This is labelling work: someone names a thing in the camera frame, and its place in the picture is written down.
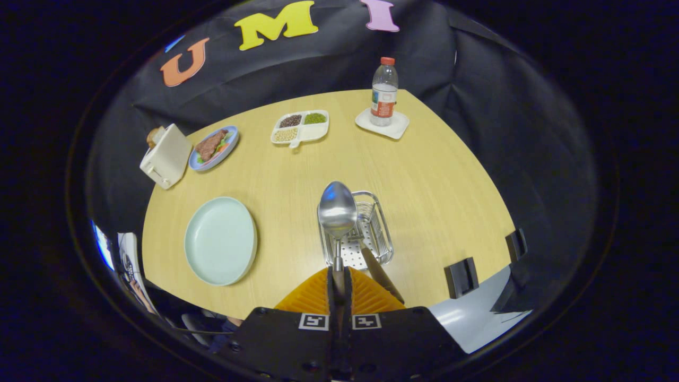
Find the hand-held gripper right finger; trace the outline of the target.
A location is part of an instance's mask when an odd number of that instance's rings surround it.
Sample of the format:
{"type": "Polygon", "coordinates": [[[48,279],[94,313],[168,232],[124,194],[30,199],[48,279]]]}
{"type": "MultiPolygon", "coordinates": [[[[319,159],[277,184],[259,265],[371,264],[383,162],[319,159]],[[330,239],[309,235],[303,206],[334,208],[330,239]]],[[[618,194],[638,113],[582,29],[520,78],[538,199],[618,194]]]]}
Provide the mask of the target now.
{"type": "Polygon", "coordinates": [[[339,315],[339,377],[431,381],[465,351],[425,307],[406,308],[385,288],[346,267],[339,315]]]}

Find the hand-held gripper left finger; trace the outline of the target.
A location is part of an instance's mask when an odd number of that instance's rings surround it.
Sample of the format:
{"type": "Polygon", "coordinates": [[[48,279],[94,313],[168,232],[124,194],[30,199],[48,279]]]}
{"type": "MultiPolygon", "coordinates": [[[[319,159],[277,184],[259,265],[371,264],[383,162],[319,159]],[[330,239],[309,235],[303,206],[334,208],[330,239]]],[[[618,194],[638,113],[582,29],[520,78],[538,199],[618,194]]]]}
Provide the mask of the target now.
{"type": "Polygon", "coordinates": [[[338,319],[332,269],[304,281],[283,307],[256,307],[231,334],[223,358],[248,377],[330,381],[338,319]]]}

